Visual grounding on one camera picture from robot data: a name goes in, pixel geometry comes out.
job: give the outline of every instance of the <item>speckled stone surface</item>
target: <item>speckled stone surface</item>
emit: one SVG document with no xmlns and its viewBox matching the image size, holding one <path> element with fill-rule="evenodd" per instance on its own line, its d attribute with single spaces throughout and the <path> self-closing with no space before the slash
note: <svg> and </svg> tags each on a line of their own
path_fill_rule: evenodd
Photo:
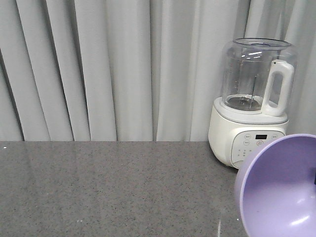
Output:
<svg viewBox="0 0 316 237">
<path fill-rule="evenodd" d="M 206 142 L 0 142 L 0 236 L 246 237 Z"/>
</svg>

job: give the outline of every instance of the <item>white curtain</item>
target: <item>white curtain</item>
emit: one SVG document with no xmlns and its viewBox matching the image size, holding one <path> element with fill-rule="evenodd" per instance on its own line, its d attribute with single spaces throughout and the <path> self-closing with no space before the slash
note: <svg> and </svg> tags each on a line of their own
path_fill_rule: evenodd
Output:
<svg viewBox="0 0 316 237">
<path fill-rule="evenodd" d="M 289 133 L 316 133 L 316 1 L 0 0 L 0 140 L 206 141 L 222 49 L 299 52 Z"/>
</svg>

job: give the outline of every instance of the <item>clear plastic jar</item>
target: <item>clear plastic jar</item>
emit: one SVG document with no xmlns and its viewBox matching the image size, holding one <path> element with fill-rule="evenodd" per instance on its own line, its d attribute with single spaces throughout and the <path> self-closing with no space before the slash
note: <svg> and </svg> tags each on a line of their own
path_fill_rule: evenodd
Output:
<svg viewBox="0 0 316 237">
<path fill-rule="evenodd" d="M 271 110 L 284 113 L 297 64 L 293 45 L 275 39 L 236 39 L 225 46 L 224 54 L 225 105 L 236 110 L 259 111 L 266 101 Z"/>
</svg>

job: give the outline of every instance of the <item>blender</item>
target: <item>blender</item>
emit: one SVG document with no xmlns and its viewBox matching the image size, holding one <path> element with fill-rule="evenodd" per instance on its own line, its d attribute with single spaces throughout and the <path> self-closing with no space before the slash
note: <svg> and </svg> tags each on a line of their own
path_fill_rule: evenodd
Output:
<svg viewBox="0 0 316 237">
<path fill-rule="evenodd" d="M 239 168 L 254 149 L 285 136 L 297 54 L 285 41 L 242 38 L 226 44 L 224 59 L 208 139 L 219 161 Z"/>
</svg>

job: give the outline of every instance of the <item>lavender plastic bowl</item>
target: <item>lavender plastic bowl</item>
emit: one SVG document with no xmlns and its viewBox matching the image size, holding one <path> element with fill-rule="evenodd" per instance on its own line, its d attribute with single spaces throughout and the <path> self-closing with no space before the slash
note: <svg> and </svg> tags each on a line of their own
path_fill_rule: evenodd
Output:
<svg viewBox="0 0 316 237">
<path fill-rule="evenodd" d="M 249 237 L 316 237 L 316 136 L 288 135 L 251 153 L 235 182 Z"/>
</svg>

